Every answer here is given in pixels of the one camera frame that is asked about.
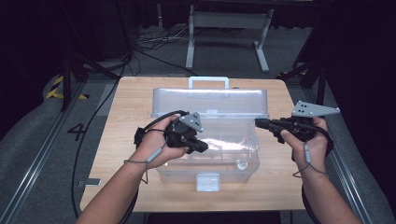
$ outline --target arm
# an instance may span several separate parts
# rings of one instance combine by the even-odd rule
[[[173,116],[163,119],[152,128],[165,130],[171,120],[176,118]],[[169,160],[179,158],[186,152],[182,147],[170,148],[164,143],[163,132],[148,132],[129,160],[146,161],[150,155],[162,147],[160,155],[148,164],[148,169],[151,169],[161,166]],[[77,223],[120,223],[136,195],[145,172],[145,163],[124,163],[87,205]]]
[[[324,119],[314,119],[317,126],[327,131]],[[304,142],[288,131],[282,131],[283,139],[292,147],[294,159],[303,179],[304,193],[321,223],[361,223],[338,193],[329,177],[308,166],[304,156]],[[321,134],[307,142],[312,158],[311,164],[321,172],[325,170],[327,139]]]

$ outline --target vr controller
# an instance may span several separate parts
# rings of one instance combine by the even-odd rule
[[[281,119],[255,119],[255,125],[258,128],[266,129],[273,133],[279,143],[284,144],[285,140],[280,135],[282,130],[287,130],[302,142],[309,141],[315,137],[317,132],[322,133],[327,138],[326,156],[333,149],[333,141],[329,134],[313,123],[313,117],[322,117],[325,115],[340,113],[340,109],[331,108],[322,105],[313,105],[299,101],[291,112],[290,118]]]
[[[166,145],[169,147],[187,147],[187,154],[193,151],[204,152],[208,149],[207,143],[196,138],[197,132],[201,133],[204,128],[201,124],[200,116],[197,112],[190,114],[185,111],[174,111],[168,113],[151,122],[146,128],[138,128],[134,135],[134,143],[138,147],[143,140],[144,135],[149,128],[166,117],[174,114],[180,114],[178,119],[173,120],[164,131]]]

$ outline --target black cord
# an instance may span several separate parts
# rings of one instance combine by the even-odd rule
[[[167,118],[169,116],[175,115],[175,114],[179,114],[181,116],[185,116],[185,115],[188,115],[189,113],[186,112],[186,111],[183,111],[183,110],[176,110],[176,111],[173,111],[173,112],[169,112],[167,114],[164,114],[164,115],[160,116],[159,118],[155,119],[154,121],[152,121],[150,124],[148,124],[144,128],[144,130],[146,131],[149,127],[153,126],[154,124],[160,122],[161,120],[163,120],[163,119],[165,119],[165,118]]]
[[[106,67],[106,69],[108,71],[113,71],[113,70],[116,70],[116,69],[119,69],[119,68],[125,66],[126,64],[129,64],[129,61],[124,61],[124,62],[121,62],[119,64]],[[101,73],[100,71],[97,71],[96,69],[90,68],[90,67],[84,67],[84,70],[87,71],[87,72],[91,72],[91,73]]]
[[[319,221],[318,218],[315,216],[314,211],[312,210],[312,207],[311,207],[311,205],[309,204],[308,199],[306,198],[304,186],[301,187],[301,196],[302,196],[302,198],[303,198],[303,204],[304,204],[306,213],[308,213],[308,215],[311,217],[312,221],[313,221],[315,224],[320,224],[320,221]]]
[[[128,221],[129,217],[132,214],[132,211],[134,210],[134,205],[136,204],[137,195],[138,194],[139,194],[139,189],[137,190],[136,194],[134,195],[134,198],[132,199],[132,202],[129,204],[129,207],[126,210],[125,215],[122,217],[122,220],[120,221],[120,224],[124,224],[124,223],[126,223]]]
[[[141,51],[160,49],[168,43],[175,43],[180,39],[182,39],[183,38],[182,36],[184,36],[187,33],[187,31],[188,31],[188,26],[174,32],[169,30],[167,31],[166,35],[163,35],[164,33],[166,33],[165,31],[157,31],[160,32],[160,34],[157,36],[153,36],[152,33],[155,32],[142,33],[136,37],[135,45],[138,46],[139,50]]]
[[[82,48],[84,49],[84,51],[85,51],[85,53],[87,54],[87,56],[88,56],[91,60],[93,60],[93,57],[92,57],[91,54],[88,52],[88,50],[85,48],[84,43],[82,42],[81,37],[79,36],[79,34],[78,34],[78,32],[77,32],[75,26],[73,25],[73,22],[72,22],[71,19],[69,18],[68,14],[67,14],[67,12],[66,12],[66,9],[64,8],[64,4],[62,4],[62,0],[58,0],[58,3],[59,3],[59,6],[60,6],[61,9],[62,9],[62,12],[63,12],[64,15],[66,16],[67,21],[68,21],[69,25],[71,26],[71,28],[72,28],[74,34],[76,35],[76,38],[78,39],[79,44],[82,46]]]
[[[120,77],[122,77],[124,69],[125,69],[125,66],[122,67],[122,70],[120,72]],[[78,209],[77,209],[77,206],[76,206],[76,198],[75,198],[75,177],[76,177],[76,170],[77,170],[79,152],[81,151],[81,146],[82,146],[82,143],[84,142],[85,134],[87,133],[88,129],[90,128],[91,123],[93,121],[93,118],[96,116],[96,114],[98,113],[100,108],[102,108],[102,106],[105,104],[107,99],[110,97],[111,93],[116,89],[116,87],[119,84],[119,82],[120,82],[120,79],[116,79],[116,82],[114,83],[113,88],[111,89],[110,93],[107,95],[105,100],[98,106],[98,108],[95,110],[95,112],[91,116],[90,121],[87,124],[87,127],[83,131],[81,140],[79,141],[78,150],[77,150],[77,153],[76,153],[75,162],[74,162],[74,166],[73,166],[72,183],[71,183],[72,204],[73,204],[73,210],[74,210],[76,218],[79,217]]]
[[[152,58],[152,59],[158,60],[158,61],[160,61],[160,62],[162,62],[162,63],[166,63],[166,64],[169,64],[169,65],[172,65],[172,66],[181,68],[181,69],[183,69],[183,70],[186,70],[186,71],[188,71],[189,73],[193,74],[193,75],[196,76],[196,77],[199,76],[198,74],[192,72],[190,69],[188,69],[188,68],[186,68],[186,67],[183,67],[183,66],[180,66],[180,65],[177,65],[177,64],[174,64],[174,63],[166,62],[166,61],[164,61],[164,60],[162,60],[162,59],[159,59],[159,58],[156,58],[156,57],[154,57],[154,56],[151,56],[151,55],[149,55],[149,54],[147,54],[147,53],[145,53],[145,52],[143,52],[143,51],[141,51],[141,50],[138,50],[138,49],[136,49],[136,51],[139,52],[139,53],[141,53],[141,54],[144,54],[144,55],[146,55],[146,56],[148,56],[148,57],[150,57],[150,58]]]
[[[132,51],[132,56],[134,56],[134,57],[137,59],[138,71],[136,72],[136,74],[134,74],[134,77],[136,77],[136,76],[142,71],[142,68],[141,68],[141,66],[140,66],[140,60],[136,57],[136,55],[134,55],[134,52],[133,52],[133,51]],[[129,66],[129,64],[128,64],[128,67],[129,67],[129,70],[131,71],[131,76],[132,76],[133,73],[132,73],[132,70],[131,70],[131,66]]]

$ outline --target forearm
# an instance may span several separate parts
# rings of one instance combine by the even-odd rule
[[[136,195],[146,164],[125,163],[92,199],[78,223],[119,223]]]
[[[303,176],[305,196],[323,223],[360,223],[326,175]]]

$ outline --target container handle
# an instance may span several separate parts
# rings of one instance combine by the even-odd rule
[[[230,89],[230,80],[227,77],[190,77],[189,89],[193,89],[193,81],[223,81],[224,89]]]

